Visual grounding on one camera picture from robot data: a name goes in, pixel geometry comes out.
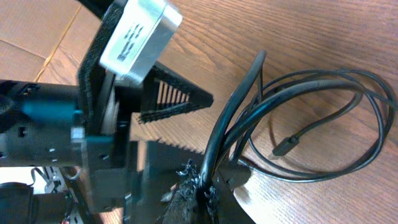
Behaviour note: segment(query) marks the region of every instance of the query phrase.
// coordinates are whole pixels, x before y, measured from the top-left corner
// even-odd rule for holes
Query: metal cylinder
[[[0,131],[0,167],[81,165],[71,143],[71,130],[82,125],[76,86],[0,80],[0,95],[13,105],[0,116],[0,126],[7,123]]]

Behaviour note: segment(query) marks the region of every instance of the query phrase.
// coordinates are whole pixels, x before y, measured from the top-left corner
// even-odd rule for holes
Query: silver metal block
[[[164,0],[129,0],[99,63],[140,84],[182,22]]]

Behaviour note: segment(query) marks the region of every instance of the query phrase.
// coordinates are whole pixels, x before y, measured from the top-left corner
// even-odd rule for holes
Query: black connector plug
[[[299,142],[299,139],[295,136],[285,138],[274,148],[274,150],[272,150],[272,153],[274,156],[284,156],[290,150],[292,150]]]

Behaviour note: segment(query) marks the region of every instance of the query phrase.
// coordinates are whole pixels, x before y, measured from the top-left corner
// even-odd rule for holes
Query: wooden table
[[[212,93],[215,102],[209,109],[163,121],[135,121],[133,138],[162,138],[204,150],[226,101],[262,49],[268,53],[264,82],[303,69],[358,68],[378,73],[398,90],[397,1],[172,2],[184,20],[160,61]],[[98,25],[81,8],[39,81],[75,84],[75,72]],[[275,142],[336,111],[350,96],[328,91],[296,98],[261,121],[254,142],[268,155]],[[354,174],[290,184],[253,172],[236,197],[258,223],[398,223],[397,134],[394,127],[379,157]],[[376,138],[376,118],[364,99],[347,115],[310,131],[277,162],[299,170],[337,170]],[[257,158],[248,146],[244,154]],[[112,222],[117,216],[103,217]]]

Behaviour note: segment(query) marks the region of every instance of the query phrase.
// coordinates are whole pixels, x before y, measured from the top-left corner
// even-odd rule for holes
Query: wood grain
[[[268,53],[264,82],[303,69],[359,68],[379,74],[398,90],[396,1],[172,2],[184,20],[160,61],[212,93],[215,102],[209,109],[163,121],[143,125],[134,120],[134,138],[162,138],[204,150],[230,94],[262,49]],[[90,24],[89,19],[79,23]],[[70,44],[61,44],[61,50],[74,59],[56,54],[56,63],[40,81],[75,83],[72,74],[84,53],[74,46],[86,46],[93,34],[71,36],[75,40],[65,37]],[[254,132],[255,144],[264,155],[270,154],[275,144],[270,133],[279,142],[336,111],[350,96],[343,91],[319,92],[278,107]],[[397,133],[394,127],[380,156],[354,174],[327,182],[290,184],[254,172],[249,182],[236,190],[236,197],[257,223],[397,223]],[[364,100],[347,115],[310,131],[277,163],[302,170],[341,169],[376,138],[376,119]],[[249,149],[245,155],[256,159]]]

